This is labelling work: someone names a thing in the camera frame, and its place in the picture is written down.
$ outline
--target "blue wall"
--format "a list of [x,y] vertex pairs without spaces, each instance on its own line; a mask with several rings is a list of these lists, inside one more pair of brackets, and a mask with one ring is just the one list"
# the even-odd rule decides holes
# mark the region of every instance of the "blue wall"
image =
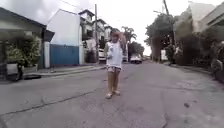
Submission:
[[79,47],[50,44],[51,67],[75,66],[79,64]]

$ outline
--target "white sky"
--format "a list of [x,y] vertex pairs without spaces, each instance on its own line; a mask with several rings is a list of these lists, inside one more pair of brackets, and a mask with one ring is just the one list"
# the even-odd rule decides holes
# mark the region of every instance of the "white sky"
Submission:
[[[94,12],[94,4],[98,6],[98,17],[105,20],[112,27],[132,27],[137,34],[137,41],[144,46],[146,39],[146,26],[150,25],[158,14],[153,10],[165,12],[162,0],[64,0],[80,8],[88,8]],[[198,3],[218,5],[222,0],[193,0]],[[168,9],[172,15],[180,15],[188,7],[188,0],[167,0]],[[81,11],[80,8],[61,4],[63,9]],[[150,48],[145,47],[145,54],[150,53]]]

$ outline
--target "bare leg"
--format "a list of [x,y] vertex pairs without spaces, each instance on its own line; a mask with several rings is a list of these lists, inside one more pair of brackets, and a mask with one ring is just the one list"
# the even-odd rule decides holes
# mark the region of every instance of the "bare leg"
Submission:
[[113,92],[113,83],[114,83],[114,73],[108,72],[108,89],[109,89],[109,93],[111,94]]
[[114,74],[114,89],[113,89],[115,93],[116,91],[118,91],[119,74],[120,74],[120,69],[116,68],[115,74]]

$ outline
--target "shorts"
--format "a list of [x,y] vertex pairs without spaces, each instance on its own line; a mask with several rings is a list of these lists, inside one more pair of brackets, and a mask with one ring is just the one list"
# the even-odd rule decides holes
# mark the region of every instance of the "shorts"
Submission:
[[114,66],[108,66],[107,67],[107,71],[108,72],[115,72],[115,70],[117,70],[117,71],[121,71],[121,68],[118,68],[118,67],[114,67]]

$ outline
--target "wall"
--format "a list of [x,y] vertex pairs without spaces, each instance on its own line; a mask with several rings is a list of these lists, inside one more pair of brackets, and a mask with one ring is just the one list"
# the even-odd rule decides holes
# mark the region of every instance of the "wall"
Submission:
[[[82,27],[79,28],[79,42],[82,42]],[[84,64],[85,62],[85,53],[84,53],[84,47],[83,43],[80,43],[79,45],[79,64]]]
[[51,66],[79,64],[80,16],[59,10],[47,25],[55,32],[50,45]]

